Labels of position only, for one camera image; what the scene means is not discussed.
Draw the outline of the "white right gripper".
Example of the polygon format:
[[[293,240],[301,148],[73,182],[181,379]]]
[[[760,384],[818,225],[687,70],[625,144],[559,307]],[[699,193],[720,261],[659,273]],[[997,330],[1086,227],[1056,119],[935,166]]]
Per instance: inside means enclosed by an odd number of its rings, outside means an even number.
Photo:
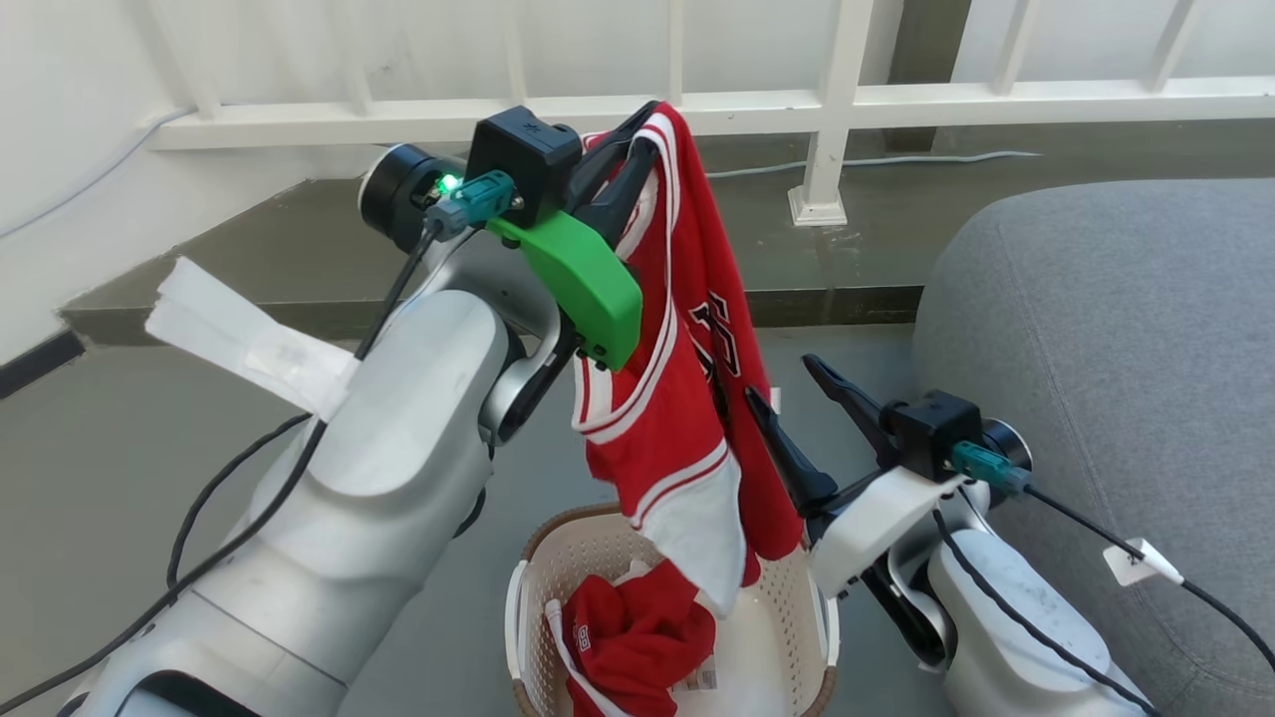
[[[872,566],[912,526],[929,515],[938,499],[955,492],[966,476],[952,475],[935,482],[898,466],[898,447],[885,427],[884,406],[819,356],[802,355],[802,364],[824,395],[840,404],[864,435],[878,467],[889,469],[833,519],[811,550],[817,589],[825,598],[834,598],[848,580]],[[746,387],[745,402],[798,515],[812,518],[825,513],[839,491],[836,481],[797,448],[783,430],[779,415],[755,387]]]

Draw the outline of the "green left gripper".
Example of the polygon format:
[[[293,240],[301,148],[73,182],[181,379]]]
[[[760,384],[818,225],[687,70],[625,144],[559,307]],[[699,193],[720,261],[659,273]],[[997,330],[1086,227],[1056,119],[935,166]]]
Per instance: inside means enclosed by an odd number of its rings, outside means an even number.
[[[609,246],[623,239],[654,167],[654,142],[638,131],[659,105],[652,100],[615,130],[581,137],[586,151],[566,189],[566,207],[578,207],[578,218],[557,211],[530,228],[505,218],[486,225],[521,250],[583,337],[588,358],[609,371],[621,370],[640,341],[643,291]]]

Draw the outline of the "red white basketball jersey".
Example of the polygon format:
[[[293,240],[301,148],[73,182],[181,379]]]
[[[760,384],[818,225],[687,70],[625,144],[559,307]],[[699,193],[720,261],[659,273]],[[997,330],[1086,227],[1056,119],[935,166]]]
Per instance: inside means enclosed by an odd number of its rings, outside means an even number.
[[[635,137],[654,162],[618,256],[643,291],[640,341],[620,370],[579,358],[572,426],[634,531],[725,617],[803,526],[750,412],[771,385],[686,119],[659,102]]]

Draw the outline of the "red shorts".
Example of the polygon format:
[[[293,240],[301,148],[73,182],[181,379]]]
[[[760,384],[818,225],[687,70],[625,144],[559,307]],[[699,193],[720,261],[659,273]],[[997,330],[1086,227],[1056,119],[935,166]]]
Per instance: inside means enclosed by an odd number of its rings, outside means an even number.
[[[586,575],[567,600],[544,603],[567,672],[571,717],[674,717],[674,685],[713,653],[717,620],[668,560],[632,560],[609,582]]]

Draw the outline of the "cream perforated laundry basket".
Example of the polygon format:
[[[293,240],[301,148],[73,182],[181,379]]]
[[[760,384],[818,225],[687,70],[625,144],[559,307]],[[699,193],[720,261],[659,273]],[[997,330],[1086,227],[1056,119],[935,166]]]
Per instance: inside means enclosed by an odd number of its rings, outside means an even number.
[[[564,512],[541,526],[507,583],[504,649],[523,717],[571,717],[567,672],[544,603],[567,600],[586,575],[617,580],[632,560],[652,566],[657,549],[618,505]],[[824,597],[803,550],[764,563],[760,580],[717,626],[718,690],[672,691],[674,717],[820,717],[833,699],[841,649],[835,600]]]

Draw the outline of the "white metal railing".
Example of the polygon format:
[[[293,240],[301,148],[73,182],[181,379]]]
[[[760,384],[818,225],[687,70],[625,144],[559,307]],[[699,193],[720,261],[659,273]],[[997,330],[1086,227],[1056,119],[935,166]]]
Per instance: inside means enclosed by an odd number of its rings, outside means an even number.
[[[1119,17],[1098,29],[1096,0],[975,0],[994,15],[965,14],[959,60],[989,56],[988,77],[910,85],[864,85],[875,0],[835,0],[833,38],[816,91],[690,94],[683,89],[683,1],[668,3],[666,100],[700,135],[810,135],[806,176],[790,191],[796,225],[835,226],[841,142],[861,128],[1051,125],[1275,119],[1275,69],[1264,74],[1182,71],[1211,8],[1228,0],[1153,0],[1151,18]],[[360,142],[460,142],[478,120],[515,106],[581,131],[609,128],[640,96],[532,97],[516,31],[502,31],[510,94],[501,100],[375,101],[356,80],[346,102],[226,105],[209,83],[191,83],[196,108],[156,126],[156,151],[354,145]]]

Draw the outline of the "grey fabric sofa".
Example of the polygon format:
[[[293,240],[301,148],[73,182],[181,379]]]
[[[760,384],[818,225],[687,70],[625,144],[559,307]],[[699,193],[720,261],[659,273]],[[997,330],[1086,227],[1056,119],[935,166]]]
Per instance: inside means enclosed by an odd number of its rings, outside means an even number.
[[[1145,538],[1275,648],[1275,179],[1028,191],[952,237],[912,358],[1035,486]]]

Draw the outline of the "white tape strip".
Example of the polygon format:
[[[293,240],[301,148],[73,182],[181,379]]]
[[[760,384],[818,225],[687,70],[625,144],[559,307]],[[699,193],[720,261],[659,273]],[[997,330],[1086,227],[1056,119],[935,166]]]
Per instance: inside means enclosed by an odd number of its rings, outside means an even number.
[[[332,421],[360,367],[354,353],[284,327],[185,256],[159,282],[147,334]]]

